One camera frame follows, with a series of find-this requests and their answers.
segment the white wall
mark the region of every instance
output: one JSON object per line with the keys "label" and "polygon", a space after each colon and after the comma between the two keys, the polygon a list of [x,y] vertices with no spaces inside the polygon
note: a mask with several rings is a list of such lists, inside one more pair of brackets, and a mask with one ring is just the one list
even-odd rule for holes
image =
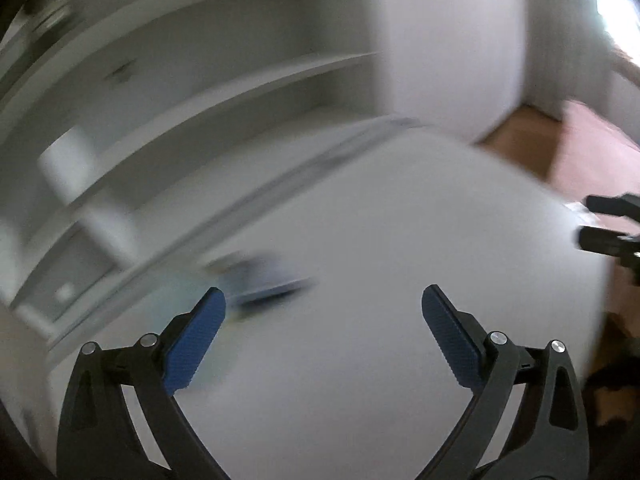
{"label": "white wall", "polygon": [[33,418],[36,452],[54,467],[56,430],[51,411],[45,358],[47,348],[33,330],[0,304],[0,397],[28,438],[24,414]]}
{"label": "white wall", "polygon": [[607,119],[640,143],[640,89],[618,72],[611,72]]}
{"label": "white wall", "polygon": [[395,111],[478,140],[520,103],[525,0],[379,0]]}

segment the white panel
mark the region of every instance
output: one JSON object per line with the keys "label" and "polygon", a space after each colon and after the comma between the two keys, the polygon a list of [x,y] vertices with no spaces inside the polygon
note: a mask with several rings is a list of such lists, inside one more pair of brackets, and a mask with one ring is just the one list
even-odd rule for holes
{"label": "white panel", "polygon": [[[65,285],[73,288],[70,283],[66,283]],[[56,327],[52,320],[29,304],[23,303],[19,305],[15,309],[14,315],[45,340],[56,333]]]}
{"label": "white panel", "polygon": [[598,113],[606,102],[610,37],[596,0],[528,0],[529,51],[524,102],[562,119],[578,99]]}
{"label": "white panel", "polygon": [[313,34],[329,52],[373,50],[368,0],[310,0]]}
{"label": "white panel", "polygon": [[[47,99],[74,111],[100,153],[199,92],[311,53],[301,1],[211,0],[180,10],[91,56]],[[129,62],[124,78],[112,75]],[[50,121],[49,135],[58,128]]]}
{"label": "white panel", "polygon": [[525,0],[375,0],[393,110],[464,142],[520,104]]}
{"label": "white panel", "polygon": [[363,114],[379,114],[382,108],[376,85],[379,56],[358,65],[329,72],[322,76],[327,104],[337,105]]}
{"label": "white panel", "polygon": [[[84,291],[113,269],[111,258],[86,234],[77,231],[55,258],[39,270],[21,303],[28,304],[53,322]],[[66,301],[59,301],[56,293],[63,286],[71,286],[75,293]]]}
{"label": "white panel", "polygon": [[21,264],[18,229],[0,218],[0,308],[8,305],[17,291]]}
{"label": "white panel", "polygon": [[640,144],[640,89],[613,70],[606,117]]}
{"label": "white panel", "polygon": [[140,236],[134,215],[108,192],[89,200],[79,212],[78,221],[121,269],[140,260]]}
{"label": "white panel", "polygon": [[[204,114],[207,114],[208,117],[219,110],[231,105],[237,105],[240,102],[273,91],[281,86],[362,62],[370,56],[370,54],[346,54],[340,56],[308,54],[278,65],[269,66],[263,70],[258,70],[201,92],[153,118],[153,120],[140,126],[105,150],[99,160],[92,162],[91,174],[82,179],[83,187],[76,189],[77,192],[70,202],[83,202],[86,197],[95,192],[100,183],[108,177],[109,173],[116,170],[129,157],[134,156],[139,150],[148,148],[150,143],[170,134],[172,130],[176,128],[185,130],[190,121],[203,120]],[[366,89],[360,89],[361,93],[366,94]]]}
{"label": "white panel", "polygon": [[56,428],[48,395],[45,340],[5,308],[0,308],[0,396],[20,428],[24,413],[33,416],[37,445],[55,470]]}
{"label": "white panel", "polygon": [[104,182],[127,205],[138,208],[230,148],[319,104],[317,78],[293,83],[212,118],[173,129],[130,156]]}
{"label": "white panel", "polygon": [[40,171],[63,203],[73,202],[91,183],[97,159],[80,128],[72,128],[38,159]]}

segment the white shelf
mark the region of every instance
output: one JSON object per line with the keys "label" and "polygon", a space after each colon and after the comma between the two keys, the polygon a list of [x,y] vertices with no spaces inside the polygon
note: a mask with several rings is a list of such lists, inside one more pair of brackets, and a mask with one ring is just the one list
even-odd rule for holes
{"label": "white shelf", "polygon": [[102,194],[78,212],[61,210],[36,233],[22,254],[12,254],[17,266],[15,279],[2,284],[2,296],[11,308],[18,307],[40,279],[41,270],[55,264],[68,246],[71,237],[83,231],[120,269],[133,266],[139,260],[136,232],[131,214]]}
{"label": "white shelf", "polygon": [[219,112],[293,82],[359,64],[371,56],[373,56],[372,53],[309,54],[201,92],[137,128],[103,152],[94,166],[95,174],[84,183],[84,190],[78,192],[78,183],[70,182],[70,185],[74,184],[71,186],[73,189],[70,189],[70,193],[74,194],[75,198],[68,204],[72,207],[82,205],[129,157],[205,113]]}
{"label": "white shelf", "polygon": [[[252,193],[388,121],[388,117],[371,118],[341,108],[316,108],[235,146],[177,182],[136,211],[142,236],[140,263],[102,280],[76,301],[55,323],[56,335],[50,339],[50,346],[92,313],[95,315],[84,325],[89,332],[92,326],[113,319],[114,311],[117,314],[138,301],[153,287],[149,271],[176,256],[180,258],[186,246],[189,259],[197,261],[210,244],[194,247],[194,236],[205,230],[215,232],[215,222]],[[322,162],[315,164],[313,171],[319,171],[321,178],[330,170],[319,169],[318,164]],[[56,355],[64,353],[56,349]]]}
{"label": "white shelf", "polygon": [[28,244],[16,254],[15,281],[5,288],[7,303],[13,307],[19,301],[25,289],[29,287],[31,277],[39,269],[46,267],[69,238],[78,230],[78,224],[65,212],[59,211],[39,229]]}
{"label": "white shelf", "polygon": [[162,253],[259,187],[382,120],[320,107],[222,153],[138,210],[143,250]]}
{"label": "white shelf", "polygon": [[205,0],[136,0],[81,23],[33,63],[0,100],[0,144],[57,81],[91,54],[153,20]]}

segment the white table surface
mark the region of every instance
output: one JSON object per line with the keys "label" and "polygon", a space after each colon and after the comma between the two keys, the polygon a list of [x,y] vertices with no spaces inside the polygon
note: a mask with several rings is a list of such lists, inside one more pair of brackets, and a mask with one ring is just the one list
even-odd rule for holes
{"label": "white table surface", "polygon": [[[470,399],[422,318],[424,288],[439,284],[458,309],[517,344],[561,339],[582,374],[607,266],[575,248],[579,225],[533,178],[409,130],[212,250],[276,251],[314,286],[225,322],[176,398],[233,479],[413,479]],[[205,288],[177,274],[96,341],[112,348],[158,332]],[[52,372],[57,410],[74,360]],[[504,442],[512,401],[488,458]]]}

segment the shelf board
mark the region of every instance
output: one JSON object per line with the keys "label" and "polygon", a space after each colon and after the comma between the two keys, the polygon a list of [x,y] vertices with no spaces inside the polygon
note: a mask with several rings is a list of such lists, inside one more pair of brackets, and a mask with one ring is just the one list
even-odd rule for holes
{"label": "shelf board", "polygon": [[81,206],[104,185],[109,175],[129,157],[165,134],[178,127],[186,126],[189,121],[196,120],[205,113],[216,113],[305,78],[353,66],[371,56],[373,56],[372,53],[308,54],[201,92],[153,118],[103,152],[95,165],[92,164],[96,168],[96,173],[84,184],[84,190],[78,193],[77,183],[72,186],[74,190],[70,190],[70,192],[74,192],[76,197],[68,202],[68,205],[71,207]]}
{"label": "shelf board", "polygon": [[78,25],[28,67],[0,99],[0,144],[47,90],[91,54],[153,20],[202,1],[135,0],[96,22]]}
{"label": "shelf board", "polygon": [[137,211],[143,251],[161,254],[261,186],[381,120],[319,107],[238,144]]}
{"label": "shelf board", "polygon": [[25,291],[37,279],[39,270],[45,269],[55,259],[78,229],[78,222],[69,218],[64,211],[58,211],[25,245],[17,263],[17,281],[7,291],[11,308],[20,303]]}
{"label": "shelf board", "polygon": [[[322,159],[324,154],[389,121],[341,108],[316,108],[242,142],[157,195],[136,211],[143,238],[140,263],[97,283],[61,316],[49,341],[50,348],[56,348],[52,359],[61,358],[67,346],[74,345],[75,339],[66,336],[80,324],[74,338],[90,336],[95,327],[104,326],[152,290],[154,270],[170,265],[174,258],[186,261],[186,253],[190,262],[196,262],[211,246],[207,236],[221,236],[230,224],[232,229],[241,228],[234,216],[238,208],[246,209],[240,214],[249,216],[246,221],[259,216],[260,207],[251,205],[256,194],[268,195],[271,191],[263,190],[282,186],[280,179],[301,168],[311,171],[305,178],[322,178],[333,171],[331,162]],[[349,150],[342,156],[350,156]]]}

